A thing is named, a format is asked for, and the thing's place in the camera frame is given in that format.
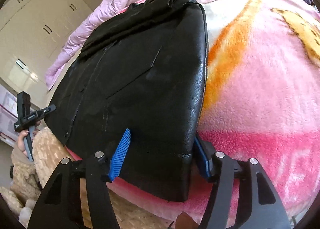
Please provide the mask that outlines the person's left hand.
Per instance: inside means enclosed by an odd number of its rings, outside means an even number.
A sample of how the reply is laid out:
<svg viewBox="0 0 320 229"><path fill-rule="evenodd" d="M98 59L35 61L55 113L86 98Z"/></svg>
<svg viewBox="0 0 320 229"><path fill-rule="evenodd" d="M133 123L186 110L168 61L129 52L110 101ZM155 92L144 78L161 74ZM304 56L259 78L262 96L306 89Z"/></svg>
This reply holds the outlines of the person's left hand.
<svg viewBox="0 0 320 229"><path fill-rule="evenodd" d="M25 150L24 138L29 134L29 130L23 130L19 133L17 137L17 148L25 155L28 156L27 151Z"/></svg>

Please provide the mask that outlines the person's right hand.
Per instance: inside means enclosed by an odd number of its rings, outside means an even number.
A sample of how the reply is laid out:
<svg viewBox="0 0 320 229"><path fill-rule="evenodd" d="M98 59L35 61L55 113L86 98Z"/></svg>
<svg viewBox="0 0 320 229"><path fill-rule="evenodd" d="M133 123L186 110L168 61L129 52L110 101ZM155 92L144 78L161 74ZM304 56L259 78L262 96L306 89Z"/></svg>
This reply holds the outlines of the person's right hand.
<svg viewBox="0 0 320 229"><path fill-rule="evenodd" d="M197 224L193 218L185 212L181 213L175 221L176 229L198 229L198 227L199 224Z"/></svg>

